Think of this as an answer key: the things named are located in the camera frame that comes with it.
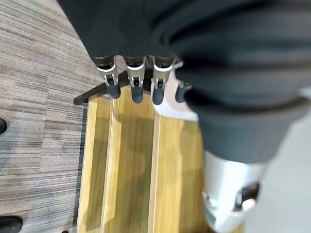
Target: black wheel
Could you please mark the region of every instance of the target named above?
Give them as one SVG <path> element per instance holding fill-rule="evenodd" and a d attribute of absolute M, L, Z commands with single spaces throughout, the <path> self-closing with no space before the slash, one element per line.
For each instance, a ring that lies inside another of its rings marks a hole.
<path fill-rule="evenodd" d="M 5 131 L 6 131 L 6 123 L 2 118 L 0 118 L 0 134 L 4 133 Z"/>
<path fill-rule="evenodd" d="M 16 216 L 0 217 L 0 233 L 18 233 L 23 226 L 23 220 Z"/>

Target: gray carpet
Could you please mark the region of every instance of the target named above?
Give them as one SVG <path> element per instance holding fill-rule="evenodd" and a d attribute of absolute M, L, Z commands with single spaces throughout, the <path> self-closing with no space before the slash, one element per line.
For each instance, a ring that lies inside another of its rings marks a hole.
<path fill-rule="evenodd" d="M 55 0 L 0 1 L 0 215 L 21 233 L 74 231 L 86 108 L 102 83 Z"/>

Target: wooden board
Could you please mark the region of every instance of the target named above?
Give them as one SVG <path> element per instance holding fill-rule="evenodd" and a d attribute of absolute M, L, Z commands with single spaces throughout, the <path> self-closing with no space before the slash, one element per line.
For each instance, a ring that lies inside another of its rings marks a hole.
<path fill-rule="evenodd" d="M 78 233 L 211 233 L 202 159 L 198 124 L 155 114 L 149 96 L 91 100 Z"/>
<path fill-rule="evenodd" d="M 101 232 L 146 233 L 154 111 L 150 96 L 135 104 L 121 92 L 111 105 Z"/>
<path fill-rule="evenodd" d="M 99 233 L 108 146 L 110 101 L 88 104 L 86 140 L 80 189 L 77 232 Z"/>
<path fill-rule="evenodd" d="M 148 233 L 213 232 L 203 212 L 202 154 L 197 122 L 155 117 Z"/>

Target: white surface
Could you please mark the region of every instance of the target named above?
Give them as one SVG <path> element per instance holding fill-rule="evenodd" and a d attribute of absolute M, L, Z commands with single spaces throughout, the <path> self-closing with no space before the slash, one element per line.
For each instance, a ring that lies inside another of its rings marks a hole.
<path fill-rule="evenodd" d="M 153 93 L 153 84 L 151 85 L 151 95 Z M 170 73 L 169 80 L 165 86 L 164 99 L 160 105 L 152 103 L 155 111 L 164 117 L 176 118 L 189 121 L 198 121 L 198 115 L 188 108 L 186 103 L 178 103 L 175 100 L 175 94 L 178 87 L 178 80 L 175 77 L 175 71 Z"/>
<path fill-rule="evenodd" d="M 210 227 L 219 233 L 237 228 L 247 211 L 254 206 L 253 199 L 243 202 L 241 211 L 233 212 L 237 193 L 242 187 L 257 183 L 265 172 L 265 164 L 251 164 L 229 161 L 205 151 L 204 154 L 205 208 L 216 218 Z"/>
<path fill-rule="evenodd" d="M 284 139 L 244 233 L 311 233 L 311 113 Z"/>

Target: white plastic part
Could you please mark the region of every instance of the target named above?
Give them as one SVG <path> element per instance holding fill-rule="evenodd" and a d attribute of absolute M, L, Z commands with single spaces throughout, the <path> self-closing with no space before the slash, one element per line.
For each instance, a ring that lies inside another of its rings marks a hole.
<path fill-rule="evenodd" d="M 163 117 L 198 121 L 198 115 L 194 113 L 185 102 L 178 103 L 175 100 L 177 87 L 178 80 L 175 76 L 175 69 L 173 69 L 170 72 L 169 80 L 165 85 L 163 102 L 160 105 L 153 104 L 155 111 Z"/>

